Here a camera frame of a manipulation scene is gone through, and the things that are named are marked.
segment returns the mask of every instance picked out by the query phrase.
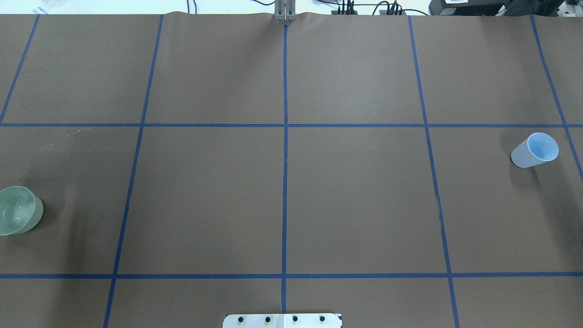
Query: white metal plate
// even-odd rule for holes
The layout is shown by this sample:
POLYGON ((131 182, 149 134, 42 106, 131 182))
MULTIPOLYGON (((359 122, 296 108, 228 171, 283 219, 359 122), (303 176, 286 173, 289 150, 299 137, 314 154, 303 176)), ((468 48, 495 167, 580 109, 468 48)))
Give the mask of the white metal plate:
POLYGON ((224 318, 223 328, 342 328, 342 315, 334 313, 228 315, 224 318))

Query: sticker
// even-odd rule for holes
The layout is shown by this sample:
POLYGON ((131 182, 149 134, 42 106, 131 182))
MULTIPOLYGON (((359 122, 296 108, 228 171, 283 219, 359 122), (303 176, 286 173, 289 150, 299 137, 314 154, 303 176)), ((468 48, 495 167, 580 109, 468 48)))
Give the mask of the sticker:
POLYGON ((441 12, 439 13, 440 16, 445 16, 445 15, 453 15, 455 12, 455 8, 444 8, 441 10, 441 12))

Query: white object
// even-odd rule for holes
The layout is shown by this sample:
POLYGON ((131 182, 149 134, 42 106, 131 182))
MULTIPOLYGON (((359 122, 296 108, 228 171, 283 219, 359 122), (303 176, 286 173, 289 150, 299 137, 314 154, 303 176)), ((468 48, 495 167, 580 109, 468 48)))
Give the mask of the white object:
POLYGON ((342 328, 342 315, 334 313, 288 313, 228 315, 223 328, 342 328))
POLYGON ((559 155, 557 142, 548 134, 536 132, 512 151, 512 162, 519 168, 529 168, 550 162, 559 155))

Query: wire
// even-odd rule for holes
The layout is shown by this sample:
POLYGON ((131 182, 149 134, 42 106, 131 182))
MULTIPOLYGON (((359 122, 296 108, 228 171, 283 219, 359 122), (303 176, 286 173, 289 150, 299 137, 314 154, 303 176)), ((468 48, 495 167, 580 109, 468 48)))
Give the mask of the wire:
POLYGON ((263 6, 271 6, 271 5, 273 5, 273 4, 275 3, 275 1, 273 1, 273 2, 270 2, 269 4, 264 4, 263 2, 261 2, 261 1, 259 1, 259 0, 251 0, 251 1, 253 1, 253 2, 257 2, 258 4, 261 4, 261 5, 263 5, 263 6))
POLYGON ((388 1, 381 1, 381 2, 379 2, 379 3, 377 4, 377 6, 374 8, 374 10, 373 10, 373 15, 374 15, 374 13, 376 13, 376 12, 377 12, 377 9, 378 9, 378 7, 379 7, 380 5, 382 5, 383 3, 387 4, 387 12, 390 10, 389 6, 390 6, 391 4, 389 4, 389 2, 388 2, 388 1))
POLYGON ((401 13, 401 12, 404 12, 404 11, 409 11, 409 12, 420 12, 420 13, 424 14, 425 16, 429 16, 428 14, 426 14, 426 13, 424 13, 424 12, 422 12, 422 11, 419 11, 419 10, 417 10, 417 9, 401 9, 401 10, 398 10, 398 11, 396 11, 395 13, 399 13, 399 14, 397 14, 397 15, 400 15, 400 13, 401 13))

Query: table surface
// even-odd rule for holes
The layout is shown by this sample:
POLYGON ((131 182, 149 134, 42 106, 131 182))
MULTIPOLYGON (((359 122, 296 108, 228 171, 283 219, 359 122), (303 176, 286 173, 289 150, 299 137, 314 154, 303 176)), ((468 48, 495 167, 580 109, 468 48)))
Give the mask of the table surface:
MULTIPOLYGON (((404 9, 417 9, 429 13, 430 0, 400 0, 404 9)), ((361 4, 377 4, 374 0, 356 1, 357 11, 361 15, 370 15, 375 6, 361 4)), ((194 3, 189 0, 191 13, 194 13, 194 3)), ((245 14, 273 13, 274 6, 263 6, 252 0, 196 0, 198 13, 201 14, 245 14)), ((296 0, 296 12, 313 12, 331 14, 337 6, 320 3, 316 0, 296 0)), ((187 12, 186 0, 150 1, 142 0, 3 0, 0 2, 0 13, 48 13, 48 14, 162 14, 169 12, 187 12)), ((407 15, 422 15, 417 12, 407 12, 407 15)))
POLYGON ((580 327, 582 26, 2 16, 0 326, 580 327))

